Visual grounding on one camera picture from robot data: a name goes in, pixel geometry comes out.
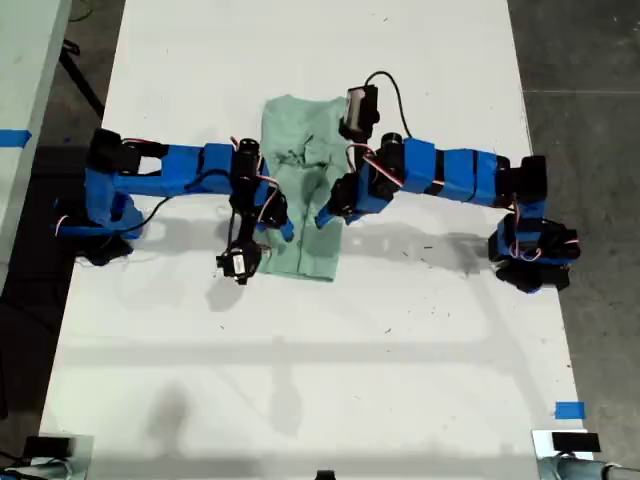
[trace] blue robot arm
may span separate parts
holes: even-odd
[[[139,173],[142,157],[160,159],[161,168]],[[260,262],[254,229],[277,228],[286,241],[293,238],[286,199],[269,177],[255,140],[243,139],[235,146],[210,143],[194,147],[121,139],[108,130],[97,130],[91,142],[84,208],[64,202],[56,205],[56,235],[74,239],[79,254],[104,265],[131,253],[125,240],[138,238],[163,203],[198,193],[229,195],[234,216],[240,215],[238,237],[217,257],[225,276],[240,284],[246,284]],[[165,198],[145,219],[132,194]]]
[[[489,259],[499,267],[497,277],[527,293],[544,285],[559,290],[568,286],[569,264],[580,256],[580,248],[575,230],[544,217],[545,158],[526,157],[520,167],[511,168],[503,156],[472,149],[440,150],[397,133],[384,135],[374,151],[366,141],[379,119],[375,89],[365,85],[349,90],[341,133],[358,142],[353,145],[355,168],[334,184],[329,201],[316,217],[317,227],[323,228],[336,216],[349,224],[363,215],[380,213],[399,190],[506,208],[512,213],[500,221],[488,241]]]

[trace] table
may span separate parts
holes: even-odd
[[[71,0],[0,2],[0,129],[32,133],[24,149],[0,148],[0,292],[70,8]]]
[[[266,99],[380,68],[414,135],[530,153],[503,0],[130,0],[103,125],[259,138]],[[372,143],[401,128],[378,86]],[[576,399],[557,293],[485,259],[503,212],[399,194],[343,231],[333,283],[247,288],[212,273],[229,213],[173,200],[129,260],[75,267],[41,431],[94,435],[91,478],[533,479],[531,430],[581,427],[553,418]]]

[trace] blue tape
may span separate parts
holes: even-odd
[[[29,130],[0,130],[0,147],[24,148],[30,138]]]
[[[584,402],[556,402],[556,420],[584,420]]]

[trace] folded fabric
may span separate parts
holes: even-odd
[[[347,143],[338,133],[345,108],[342,97],[316,102],[290,95],[265,105],[260,148],[287,197],[295,236],[286,243],[278,231],[257,232],[256,240],[270,247],[259,271],[326,281],[335,277],[342,223],[318,230],[315,216],[348,170]]]

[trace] black cable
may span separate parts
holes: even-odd
[[[409,131],[409,127],[407,126],[407,120],[404,118],[404,108],[402,107],[402,97],[400,96],[400,88],[398,88],[398,84],[396,83],[394,78],[391,76],[391,74],[389,72],[385,72],[384,70],[378,70],[377,72],[373,72],[371,75],[369,75],[369,78],[367,78],[367,80],[364,82],[364,85],[365,86],[369,85],[369,82],[374,77],[377,77],[378,75],[384,75],[389,80],[391,80],[391,83],[393,84],[393,88],[396,89],[396,96],[398,97],[398,108],[400,109],[400,118],[402,119],[402,126],[404,127],[404,131],[407,133],[407,137],[410,137],[410,138],[413,137],[413,135],[411,135],[411,132]]]
[[[80,3],[82,3],[86,10],[84,12],[84,14],[76,17],[76,18],[71,18],[69,19],[69,23],[77,23],[77,22],[81,22],[83,20],[86,20],[87,18],[89,18],[91,16],[91,14],[93,14],[93,2],[90,0],[80,0]]]
[[[184,186],[184,189],[185,190],[190,190],[191,188],[195,187],[196,185],[199,185],[200,183],[202,183],[202,181],[205,178],[211,177],[213,175],[220,175],[221,177],[229,178],[229,172],[227,172],[226,170],[222,170],[220,168],[212,168],[212,169],[207,170],[204,173],[201,173],[200,175],[198,175],[193,182],[187,183]]]
[[[7,452],[3,452],[2,450],[0,450],[0,457],[8,458],[9,460],[15,463],[24,464],[24,460],[22,460],[20,457],[16,457],[15,455],[11,455],[10,453],[7,453]]]
[[[202,183],[202,181],[205,178],[211,177],[213,175],[220,175],[220,176],[229,178],[229,174],[225,170],[222,170],[220,168],[212,168],[211,170],[207,170],[206,172],[201,173],[200,175],[198,175],[193,182],[186,184],[184,186],[185,191],[186,190],[190,190],[191,188],[195,187],[196,185],[199,185],[200,183]],[[172,198],[174,198],[174,197],[165,197],[160,202],[158,202],[158,204],[153,208],[153,210],[151,211],[149,216],[147,218],[145,218],[139,224],[134,225],[133,227],[124,228],[122,230],[114,230],[113,233],[116,234],[116,235],[119,235],[121,233],[132,232],[133,230],[137,230],[137,229],[139,229],[141,227],[144,227],[147,223],[149,223],[151,221],[151,219],[153,217],[155,217],[156,213],[158,213],[158,210],[160,210],[160,207],[162,207],[162,205],[167,203]]]
[[[233,223],[236,219],[235,209],[231,210],[231,218],[229,219],[229,231],[227,232],[227,249],[231,246],[231,237],[233,236]]]
[[[114,230],[113,233],[114,234],[121,234],[121,233],[127,233],[127,232],[132,232],[133,230],[137,230],[140,227],[144,227],[147,223],[149,223],[151,221],[151,219],[153,217],[155,217],[156,213],[158,213],[158,210],[160,210],[160,207],[162,205],[164,205],[165,203],[167,203],[169,200],[171,200],[173,197],[164,197],[164,199],[160,200],[158,202],[158,204],[153,208],[153,210],[151,211],[151,213],[147,216],[147,218],[145,218],[142,222],[140,222],[137,225],[134,225],[133,227],[129,227],[129,228],[124,228],[122,230]]]
[[[4,298],[4,297],[0,297],[0,305],[4,305],[5,307],[12,308],[13,310],[16,310],[22,313],[24,316],[31,319],[34,323],[37,323],[38,325],[40,325],[42,328],[44,328],[47,332],[49,332],[54,337],[56,338],[58,337],[58,332],[51,325],[49,325],[47,322],[42,320],[37,315],[28,311],[23,306],[18,305],[17,303],[11,300],[8,300],[7,298]]]

